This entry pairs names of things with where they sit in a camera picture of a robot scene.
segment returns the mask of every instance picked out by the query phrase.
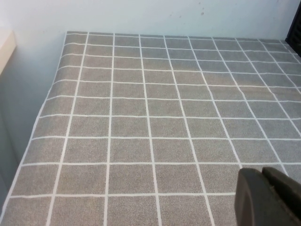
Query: white wall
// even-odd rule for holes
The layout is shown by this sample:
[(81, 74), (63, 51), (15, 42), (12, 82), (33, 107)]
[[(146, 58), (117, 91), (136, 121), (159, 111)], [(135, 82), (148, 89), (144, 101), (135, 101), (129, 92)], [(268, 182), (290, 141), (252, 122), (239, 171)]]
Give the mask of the white wall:
[(18, 159), (50, 88), (67, 30), (284, 39), (300, 0), (0, 0), (17, 49), (0, 108)]
[(2, 0), (15, 29), (283, 39), (299, 0)]

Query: square tile pattern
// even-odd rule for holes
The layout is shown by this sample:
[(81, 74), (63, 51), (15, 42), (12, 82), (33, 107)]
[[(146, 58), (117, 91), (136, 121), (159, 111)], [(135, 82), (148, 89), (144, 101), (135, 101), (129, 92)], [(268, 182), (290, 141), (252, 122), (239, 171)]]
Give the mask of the square tile pattern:
[(235, 224), (238, 159), (301, 181), (300, 58), (282, 42), (69, 32), (63, 54), (3, 225), (46, 224), (56, 181), (51, 225), (205, 226), (208, 205)]

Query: white grid line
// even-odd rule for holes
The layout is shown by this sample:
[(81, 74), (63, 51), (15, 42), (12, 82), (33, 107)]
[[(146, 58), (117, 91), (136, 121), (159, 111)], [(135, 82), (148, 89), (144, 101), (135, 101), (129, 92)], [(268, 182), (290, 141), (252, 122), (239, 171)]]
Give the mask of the white grid line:
[[(77, 81), (76, 79), (61, 79), (56, 81), (54, 84), (59, 83), (61, 81)], [(80, 82), (87, 82), (87, 83), (111, 83), (111, 81), (86, 81), (86, 80), (80, 80)], [(113, 83), (117, 84), (141, 84), (143, 85), (143, 82), (125, 82), (125, 81), (113, 81)], [(156, 82), (146, 82), (147, 85), (165, 85), (165, 86), (171, 86), (173, 83), (156, 83)], [(186, 83), (180, 83), (178, 86), (206, 86), (206, 84), (186, 84)], [(214, 86), (214, 87), (236, 87), (235, 85), (209, 85), (208, 86)], [(264, 85), (262, 86), (253, 86), (253, 85), (239, 85), (240, 87), (254, 87), (254, 88), (262, 88), (266, 87)], [(270, 88), (285, 88), (285, 89), (295, 89), (295, 88), (301, 88), (301, 87), (288, 87), (288, 86), (269, 86)]]
[[(46, 138), (66, 138), (65, 136), (43, 136), (35, 137), (32, 140), (46, 139)], [(113, 139), (149, 139), (150, 137), (111, 137)], [(69, 139), (108, 139), (108, 137), (70, 137)], [(188, 137), (152, 137), (152, 139), (165, 139), (165, 140), (187, 140)], [(223, 137), (191, 137), (192, 140), (228, 140)], [(296, 140), (299, 141), (301, 138), (230, 138), (230, 140)]]
[[(67, 45), (84, 45), (83, 43), (76, 43), (76, 42), (69, 42), (66, 43), (64, 46)], [(100, 45), (100, 44), (87, 44), (88, 46), (104, 46), (104, 47), (112, 47), (112, 45)], [(115, 47), (122, 47), (122, 48), (139, 48), (139, 46), (115, 46)], [(147, 46), (142, 46), (142, 48), (153, 48), (153, 49), (166, 49), (163, 47), (147, 47)], [(190, 50), (190, 48), (167, 48), (167, 49), (175, 49), (175, 50)], [(216, 51), (216, 49), (194, 49), (196, 51), (202, 50), (202, 51)], [(222, 50), (222, 51), (227, 51), (227, 52), (241, 52), (241, 50)], [(265, 50), (245, 50), (245, 52), (266, 52)], [(271, 51), (272, 53), (288, 53), (288, 52), (283, 52), (283, 51)]]
[[(87, 37), (86, 37), (86, 44), (85, 44), (85, 48), (84, 48), (84, 53), (86, 52), (86, 49), (87, 49), (88, 38), (89, 38), (89, 33), (87, 34)], [(73, 100), (73, 103), (72, 103), (71, 115), (69, 117), (68, 127), (67, 127), (67, 131), (66, 131), (66, 138), (65, 138), (65, 141), (64, 141), (64, 145), (63, 145), (63, 150), (62, 150), (60, 163), (63, 163), (64, 156), (65, 156), (65, 151), (66, 151), (67, 142), (68, 142), (68, 136), (69, 136), (70, 128), (71, 128), (72, 115), (73, 115), (73, 112), (74, 112), (76, 97), (77, 97), (77, 93), (78, 93), (78, 90), (79, 90), (79, 83), (80, 83), (79, 81), (80, 81), (81, 72), (82, 72), (82, 69), (83, 69), (84, 58), (85, 58), (85, 55), (83, 56), (83, 58), (81, 60), (81, 65), (80, 65), (80, 70), (79, 70), (79, 77), (78, 77), (77, 85), (76, 85), (76, 88), (75, 88), (74, 100)], [(54, 206), (54, 202), (55, 202), (55, 194), (56, 194), (56, 191), (57, 191), (61, 170), (62, 170), (62, 164), (59, 164), (56, 179), (55, 179), (55, 185), (54, 185), (54, 188), (53, 188), (53, 196), (51, 197), (51, 202), (50, 202), (50, 206), (49, 206), (49, 212), (48, 212), (46, 226), (49, 226), (50, 222), (51, 222), (52, 210), (53, 210), (53, 206)]]
[[(58, 64), (57, 64), (57, 68), (56, 68), (56, 73), (58, 72), (59, 65), (60, 65), (60, 64), (58, 63)], [(51, 88), (49, 89), (49, 91), (48, 91), (48, 93), (47, 93), (47, 96), (46, 96), (46, 98), (45, 98), (45, 100), (44, 100), (44, 102), (43, 102), (43, 104), (42, 104), (42, 106), (41, 106), (41, 108), (40, 108), (40, 110), (39, 110), (39, 113), (38, 113), (38, 115), (37, 115), (37, 117), (36, 117), (36, 120), (35, 120), (35, 122), (34, 122), (34, 125), (33, 125), (33, 128), (32, 128), (32, 133), (31, 133), (31, 136), (30, 136), (30, 138), (29, 138), (27, 147), (26, 147), (26, 149), (25, 149), (25, 152), (24, 152), (24, 154), (23, 154), (23, 157), (22, 157), (22, 159), (21, 159), (21, 161), (20, 161), (20, 164), (19, 164), (19, 166), (18, 166), (18, 169), (17, 169), (17, 171), (16, 171), (14, 180), (13, 180), (11, 186), (10, 186), (10, 189), (9, 189), (8, 194), (7, 194), (7, 196), (6, 196), (6, 199), (5, 199), (5, 201), (4, 201), (4, 204), (3, 204), (3, 207), (2, 207), (2, 213), (1, 213), (1, 215), (0, 215), (0, 224), (1, 224), (2, 220), (3, 220), (3, 218), (4, 218), (4, 214), (5, 214), (6, 209), (7, 209), (8, 201), (9, 201), (10, 197), (12, 196), (12, 192), (13, 192), (13, 190), (14, 190), (14, 188), (15, 188), (16, 181), (17, 181), (18, 176), (19, 176), (19, 174), (20, 174), (20, 170), (21, 170), (22, 164), (23, 164), (23, 162), (24, 162), (24, 160), (25, 160), (25, 157), (26, 157), (26, 155), (27, 155), (27, 152), (28, 152), (30, 143), (31, 143), (31, 141), (32, 141), (32, 139), (33, 139), (33, 134), (34, 134), (34, 131), (35, 131), (35, 129), (36, 129), (36, 127), (37, 127), (37, 124), (38, 124), (38, 121), (39, 121), (39, 116), (40, 116), (41, 113), (42, 113), (42, 110), (43, 110), (43, 108), (44, 108), (44, 106), (45, 106), (45, 103), (46, 103), (46, 100), (47, 100), (47, 98), (48, 98), (48, 96), (49, 96), (49, 94), (50, 94), (50, 91), (51, 91)]]
[(110, 92), (110, 116), (109, 116), (109, 138), (107, 149), (107, 172), (105, 180), (105, 198), (104, 198), (104, 212), (103, 212), (103, 225), (107, 225), (108, 220), (108, 194), (109, 194), (109, 177), (110, 177), (110, 157), (111, 157), (111, 134), (112, 134), (112, 108), (113, 108), (113, 81), (114, 81), (114, 51), (115, 51), (115, 34), (113, 35), (113, 48), (112, 48), (112, 69), (111, 69), (111, 92)]
[[(256, 73), (258, 74), (258, 76), (259, 76), (259, 78), (261, 79), (261, 81), (267, 86), (266, 82), (263, 80), (263, 78), (261, 77), (261, 75), (258, 73), (256, 67), (255, 67), (254, 64), (251, 62), (251, 60), (250, 60), (250, 58), (248, 57), (248, 55), (247, 55), (244, 51), (243, 51), (243, 53), (244, 53), (244, 55), (247, 57), (247, 59), (249, 59), (249, 62), (251, 63), (253, 69), (254, 69), (254, 70), (256, 71)], [(267, 87), (267, 89), (269, 90), (269, 92), (274, 96), (274, 98), (275, 98), (276, 101), (278, 102), (278, 99), (277, 99), (276, 95), (275, 95), (268, 87)], [(250, 107), (250, 105), (249, 105), (249, 103), (246, 102), (246, 104), (248, 105), (248, 107), (249, 107), (249, 109), (250, 109), (252, 115), (254, 116), (254, 118), (256, 118), (256, 117), (255, 117), (255, 114), (253, 113), (253, 111), (252, 111), (252, 109), (251, 109), (251, 107)], [(258, 122), (258, 120), (257, 120), (257, 124), (258, 124), (259, 128), (261, 129), (261, 131), (262, 131), (264, 137), (265, 137), (265, 138), (268, 138), (268, 136), (266, 135), (265, 131), (263, 130), (261, 124)], [(272, 150), (273, 150), (273, 152), (274, 152), (274, 155), (276, 156), (276, 158), (278, 159), (278, 161), (281, 163), (281, 167), (282, 167), (284, 173), (285, 173), (286, 175), (288, 175), (288, 173), (287, 173), (287, 171), (286, 171), (284, 165), (282, 164), (281, 159), (280, 159), (280, 157), (278, 156), (278, 154), (277, 154), (277, 152), (276, 152), (274, 146), (272, 145), (271, 141), (270, 141), (270, 140), (267, 140), (267, 141), (268, 141), (270, 147), (272, 148)]]
[[(204, 193), (137, 193), (137, 194), (108, 194), (108, 197), (137, 197), (137, 196), (203, 196)], [(221, 195), (235, 195), (235, 192), (228, 193), (206, 193), (208, 196), (221, 196)], [(12, 199), (16, 198), (25, 198), (25, 199), (34, 199), (34, 198), (46, 198), (51, 197), (51, 194), (38, 194), (38, 195), (13, 195)], [(56, 197), (105, 197), (105, 194), (56, 194)]]
[[(77, 32), (73, 32), (73, 33), (67, 33), (67, 35), (87, 35), (86, 33), (77, 33)], [(109, 37), (112, 37), (114, 34), (113, 33), (93, 33), (93, 34), (90, 34), (90, 36), (109, 36)], [(127, 37), (127, 38), (138, 38), (139, 35), (131, 35), (131, 34), (115, 34), (115, 36), (117, 37)], [(163, 39), (163, 35), (159, 34), (159, 35), (147, 35), (147, 34), (141, 34), (140, 35), (142, 39)], [(187, 35), (168, 35), (165, 36), (166, 39), (181, 39), (181, 40), (187, 40), (188, 36)], [(193, 36), (189, 36), (189, 38), (191, 40), (212, 40), (211, 37), (198, 37), (198, 38), (192, 38)], [(231, 39), (224, 39), (223, 37), (213, 37), (214, 40), (216, 41), (236, 41), (235, 38), (231, 38)], [(250, 39), (250, 40), (238, 40), (240, 42), (258, 42), (257, 39)], [(265, 41), (262, 41), (263, 43), (266, 43), (266, 44), (269, 44), (269, 45), (278, 45), (278, 44), (281, 44), (281, 40), (277, 40), (279, 42), (277, 43), (270, 43), (270, 42), (265, 42)]]
[[(54, 117), (54, 116), (71, 116), (70, 114), (49, 114), (40, 116), (40, 119)], [(183, 116), (147, 116), (147, 115), (84, 115), (84, 114), (73, 114), (73, 116), (77, 117), (99, 117), (99, 118), (108, 118), (108, 117), (115, 117), (115, 118), (154, 118), (154, 119), (183, 119)], [(196, 116), (186, 116), (187, 119), (230, 119), (230, 120), (255, 120), (254, 118), (233, 118), (233, 117), (196, 117)], [(258, 120), (300, 120), (301, 118), (257, 118)]]
[[(48, 98), (47, 100), (52, 100), (59, 97), (70, 97), (73, 98), (74, 96), (69, 95), (58, 95), (55, 97)], [(77, 96), (78, 98), (87, 98), (87, 99), (110, 99), (110, 97), (85, 97), (85, 96)], [(128, 100), (144, 100), (143, 97), (113, 97), (113, 99), (128, 99)], [(179, 100), (179, 99), (169, 99), (169, 98), (147, 98), (148, 100)], [(182, 100), (189, 100), (189, 101), (209, 101), (210, 99), (182, 99)], [(215, 102), (245, 102), (245, 100), (215, 100)], [(295, 101), (295, 100), (247, 100), (247, 102), (292, 102), (292, 103), (301, 103), (301, 101)]]
[[(144, 64), (143, 64), (143, 58), (142, 58), (142, 48), (141, 48), (141, 37), (140, 37), (140, 35), (139, 35), (139, 47), (140, 47), (140, 56), (141, 56), (141, 69), (142, 69), (142, 77), (143, 77), (143, 91), (144, 91), (144, 97), (145, 97), (147, 127), (148, 127), (148, 132), (149, 132), (149, 137), (150, 137), (150, 156), (151, 156), (151, 162), (152, 162), (152, 173), (153, 173), (155, 193), (157, 194), (158, 193), (157, 175), (156, 175), (156, 166), (154, 164), (155, 157), (154, 157), (154, 150), (153, 150), (152, 138), (151, 138), (151, 122), (150, 122), (150, 114), (149, 114), (148, 101), (147, 101), (147, 92), (146, 92), (146, 85), (145, 85)], [(161, 219), (160, 201), (159, 201), (159, 196), (158, 195), (156, 195), (156, 206), (157, 206), (158, 225), (161, 226), (162, 225), (162, 219)]]
[[(77, 53), (67, 53), (64, 56), (82, 56), (82, 54), (77, 54)], [(90, 54), (85, 54), (85, 56), (89, 57), (103, 57), (103, 58), (112, 58), (112, 56), (101, 56), (101, 55), (90, 55)], [(129, 58), (129, 59), (140, 59), (141, 57), (134, 57), (134, 56), (115, 56), (114, 58)], [(143, 59), (152, 59), (152, 60), (168, 60), (167, 58), (156, 58), (156, 57), (143, 57)], [(181, 58), (171, 58), (170, 60), (181, 60), (181, 61), (195, 61), (195, 59), (181, 59)], [(222, 60), (201, 60), (198, 59), (198, 61), (205, 61), (205, 62), (223, 62)], [(249, 62), (247, 60), (225, 60), (225, 62)], [(260, 62), (260, 63), (267, 63), (267, 64), (274, 64), (275, 62), (271, 61), (260, 61), (260, 60), (254, 60), (252, 62)], [(278, 62), (278, 63), (284, 63), (284, 64), (300, 64), (300, 63), (295, 63), (295, 62)]]
[(211, 212), (211, 208), (210, 208), (209, 199), (208, 199), (208, 196), (206, 195), (205, 184), (204, 184), (204, 181), (203, 181), (203, 177), (202, 177), (202, 174), (201, 174), (200, 167), (199, 167), (199, 165), (198, 165), (198, 158), (197, 158), (197, 155), (196, 155), (196, 152), (195, 152), (195, 149), (194, 149), (194, 145), (193, 145), (193, 142), (192, 142), (192, 139), (191, 139), (191, 134), (190, 134), (189, 126), (188, 126), (188, 123), (187, 123), (185, 111), (184, 111), (184, 108), (183, 108), (183, 104), (182, 104), (180, 92), (179, 92), (179, 89), (178, 89), (178, 86), (177, 86), (177, 81), (176, 81), (176, 79), (175, 79), (175, 75), (174, 75), (174, 71), (173, 71), (173, 65), (172, 65), (172, 63), (171, 63), (170, 56), (169, 56), (169, 52), (168, 52), (168, 50), (167, 50), (166, 39), (165, 39), (165, 36), (163, 36), (163, 37), (164, 37), (164, 44), (165, 44), (165, 48), (166, 48), (166, 51), (167, 51), (167, 56), (168, 56), (169, 65), (170, 65), (170, 68), (171, 68), (172, 74), (173, 74), (173, 79), (174, 79), (174, 83), (175, 83), (175, 88), (176, 88), (176, 90), (177, 90), (177, 95), (178, 95), (178, 97), (179, 97), (179, 104), (180, 104), (181, 111), (182, 111), (182, 114), (183, 114), (183, 117), (184, 117), (184, 123), (185, 123), (186, 131), (187, 131), (187, 134), (188, 134), (190, 146), (191, 146), (191, 149), (192, 149), (193, 158), (194, 158), (194, 161), (195, 161), (195, 164), (196, 164), (196, 167), (197, 167), (198, 177), (199, 177), (199, 180), (200, 180), (200, 183), (201, 183), (202, 190), (203, 190), (203, 192), (204, 192), (204, 198), (205, 198), (205, 201), (206, 201), (206, 206), (207, 206), (208, 214), (209, 214), (209, 217), (210, 217), (211, 225), (212, 225), (212, 226), (215, 226), (214, 218), (213, 218), (213, 215), (212, 215), (212, 212)]
[[(75, 65), (66, 65), (60, 67), (58, 70), (66, 68), (66, 67), (75, 67), (75, 68), (80, 68), (80, 66), (75, 66)], [(88, 66), (83, 66), (83, 68), (89, 68), (89, 69), (111, 69), (110, 67), (88, 67)], [(114, 70), (130, 70), (130, 71), (141, 71), (141, 68), (114, 68)], [(171, 70), (159, 70), (159, 69), (144, 69), (145, 71), (150, 71), (150, 72), (171, 72)], [(198, 71), (192, 71), (192, 70), (174, 70), (174, 72), (200, 72)], [(213, 71), (203, 71), (203, 73), (217, 73), (217, 74), (225, 74), (227, 72), (213, 72)], [(257, 73), (250, 73), (250, 72), (233, 72), (234, 74), (257, 74)], [(301, 74), (287, 74), (287, 75), (295, 75), (295, 76), (301, 76)]]
[[(25, 163), (22, 167), (26, 166), (45, 166), (45, 165), (59, 165), (60, 162), (34, 162)], [(98, 165), (195, 165), (195, 162), (63, 162), (62, 165), (66, 166), (98, 166)], [(238, 165), (238, 162), (197, 162), (199, 165)], [(241, 162), (241, 165), (281, 165), (279, 162)], [(301, 165), (301, 162), (283, 162), (283, 165)]]

